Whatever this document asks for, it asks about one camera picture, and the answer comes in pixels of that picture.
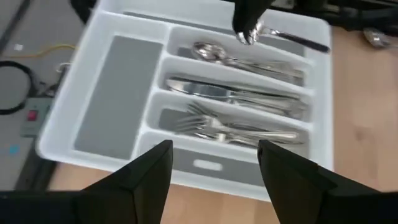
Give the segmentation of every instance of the spoon head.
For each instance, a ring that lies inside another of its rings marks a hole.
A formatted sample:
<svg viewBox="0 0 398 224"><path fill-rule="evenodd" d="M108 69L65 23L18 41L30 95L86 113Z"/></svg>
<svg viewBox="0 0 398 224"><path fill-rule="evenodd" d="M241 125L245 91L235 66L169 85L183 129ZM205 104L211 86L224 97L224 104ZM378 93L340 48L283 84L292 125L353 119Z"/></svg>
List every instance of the spoon head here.
<svg viewBox="0 0 398 224"><path fill-rule="evenodd" d="M388 37L384 35L381 31L374 28L365 28L363 30L366 40L368 40L371 45L377 48L385 48L391 45Z"/></svg>
<svg viewBox="0 0 398 224"><path fill-rule="evenodd" d="M220 45L196 42L192 46L192 54L199 60L213 63L223 63L226 52Z"/></svg>

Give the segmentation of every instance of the wooden table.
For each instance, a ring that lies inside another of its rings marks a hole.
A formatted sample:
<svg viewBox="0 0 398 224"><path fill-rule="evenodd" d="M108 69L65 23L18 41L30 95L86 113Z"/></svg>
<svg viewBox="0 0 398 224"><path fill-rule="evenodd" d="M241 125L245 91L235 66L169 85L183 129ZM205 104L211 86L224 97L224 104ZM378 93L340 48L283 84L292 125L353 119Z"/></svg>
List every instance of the wooden table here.
<svg viewBox="0 0 398 224"><path fill-rule="evenodd" d="M335 171L398 190L398 53L333 28ZM53 190L78 190L109 173L60 164ZM271 203L171 185L162 223L278 223Z"/></svg>

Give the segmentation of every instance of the cutlery tray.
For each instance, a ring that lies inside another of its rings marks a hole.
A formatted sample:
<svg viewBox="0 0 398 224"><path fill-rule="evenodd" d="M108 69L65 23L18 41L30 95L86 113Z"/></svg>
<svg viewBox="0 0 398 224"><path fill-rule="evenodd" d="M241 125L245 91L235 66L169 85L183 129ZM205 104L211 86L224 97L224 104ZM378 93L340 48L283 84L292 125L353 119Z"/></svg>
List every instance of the cutlery tray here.
<svg viewBox="0 0 398 224"><path fill-rule="evenodd" d="M176 6L187 10L176 11ZM269 36L253 46L240 44L232 35L232 15L233 4L222 1L101 1L47 117L37 152L46 159L115 171L171 139L172 183L269 200L255 148L174 133L174 121L187 116L187 105L196 101L259 126L300 132L304 144L282 147L332 170L331 55ZM319 19L272 10L262 18L269 27L330 46L330 28ZM196 60L190 53L194 42L220 44L234 57L259 63L288 62L304 72L303 86ZM288 118L169 91L165 81L170 77L285 91L309 107L303 120Z"/></svg>

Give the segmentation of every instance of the yellow cable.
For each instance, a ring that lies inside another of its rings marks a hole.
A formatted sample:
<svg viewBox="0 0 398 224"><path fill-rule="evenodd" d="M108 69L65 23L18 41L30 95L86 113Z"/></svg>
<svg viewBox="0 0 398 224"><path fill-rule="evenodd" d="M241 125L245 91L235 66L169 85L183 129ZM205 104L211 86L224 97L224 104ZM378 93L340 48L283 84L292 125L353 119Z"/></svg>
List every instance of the yellow cable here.
<svg viewBox="0 0 398 224"><path fill-rule="evenodd" d="M3 56L4 58L39 58L47 55L48 53L57 50L57 49L75 49L76 47L70 44L57 44L54 46L47 47L45 50L36 53L36 54L31 54L31 55L5 55Z"/></svg>

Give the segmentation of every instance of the red button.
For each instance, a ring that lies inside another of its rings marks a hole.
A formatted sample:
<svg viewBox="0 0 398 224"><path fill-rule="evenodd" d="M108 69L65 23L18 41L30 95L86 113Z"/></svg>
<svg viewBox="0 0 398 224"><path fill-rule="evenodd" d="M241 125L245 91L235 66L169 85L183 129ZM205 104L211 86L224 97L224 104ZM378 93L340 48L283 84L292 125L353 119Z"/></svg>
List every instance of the red button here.
<svg viewBox="0 0 398 224"><path fill-rule="evenodd" d="M35 121L37 120L37 110L30 110L27 113L27 120L28 121Z"/></svg>

